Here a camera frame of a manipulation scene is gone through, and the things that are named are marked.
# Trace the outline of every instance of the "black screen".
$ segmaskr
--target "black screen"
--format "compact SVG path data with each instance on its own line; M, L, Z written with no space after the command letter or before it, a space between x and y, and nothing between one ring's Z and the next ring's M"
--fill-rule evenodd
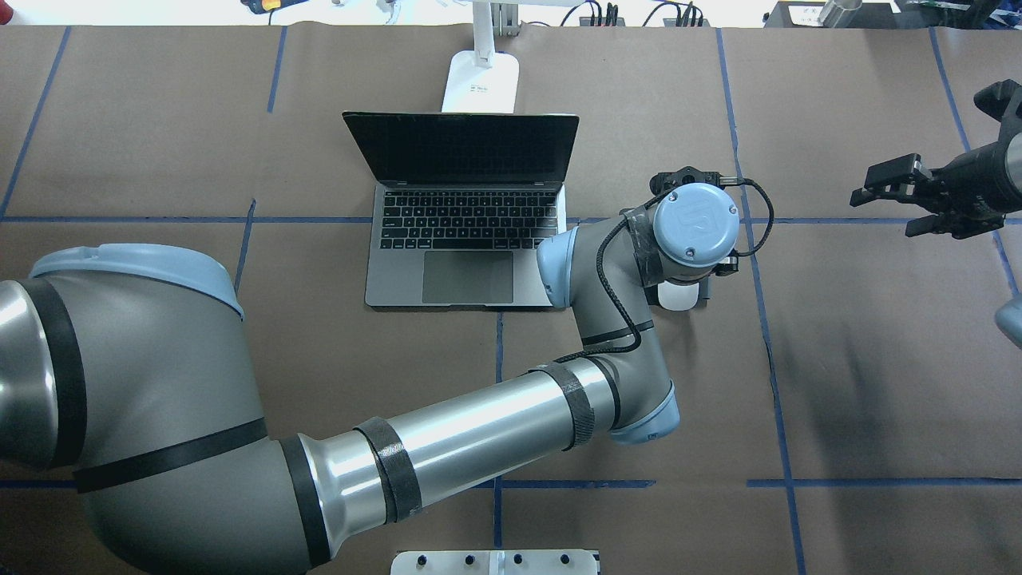
M576 115L345 111L380 182L563 182Z

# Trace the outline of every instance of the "black band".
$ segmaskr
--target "black band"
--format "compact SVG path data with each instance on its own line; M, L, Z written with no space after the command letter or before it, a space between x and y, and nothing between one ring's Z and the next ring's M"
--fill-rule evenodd
M46 334L46 345L53 365L54 391L57 396L57 442L49 469L78 462L85 445L86 394L82 352L78 348L75 327L60 294L49 281L18 280L39 314Z
M571 443L562 451L568 451L572 447L585 445L593 439L593 430L596 429L596 414L589 403L589 396L586 389L582 387L578 378L567 368L560 364L548 364L529 370L529 372L543 372L553 378L564 393L564 399L568 401L568 411L571 413L571 426L573 433Z
M309 469L306 448L301 445L301 439L295 435L280 440L280 449L284 452L287 471L291 474L291 487L294 488L294 500L298 504L301 529L306 533L309 562L313 567L319 567L330 561L330 542L327 540L323 509L319 505L319 493L316 492L313 472Z
M621 396L617 395L617 382L614 381L614 376L609 370L600 362L592 356L586 356L583 360L590 361L593 366L600 369L603 374L603 379L607 381L607 387L610 388L610 395L614 397L614 423L610 425L610 429L617 427L617 422L621 419Z
M632 236L632 247L635 249L643 287L656 285L663 281L663 262L660 260L660 248L656 245L653 222L641 206L624 211L624 221L628 223L629 235Z
M422 510L419 478L398 432L381 418L373 418L355 429L366 436L376 456L376 468L380 471L383 495L387 499L387 523L397 523L419 513Z
M266 437L263 418L228 430L171 445L141 456L75 472L79 493L98 491L190 466Z
M636 326L636 329L640 332L645 332L646 330L653 329L653 321L643 322ZM620 330L615 330L613 332L607 332L606 334L600 334L598 336L590 336L588 338L582 339L583 347L595 346L596 344L602 344L603 342L611 342L618 338L623 338L624 336L632 335L632 330L628 328L621 328Z

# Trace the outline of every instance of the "open laptop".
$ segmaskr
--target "open laptop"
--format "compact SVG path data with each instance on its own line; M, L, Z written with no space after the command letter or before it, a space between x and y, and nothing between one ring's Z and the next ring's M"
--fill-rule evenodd
M345 111L376 177L370 306L549 306L576 115Z

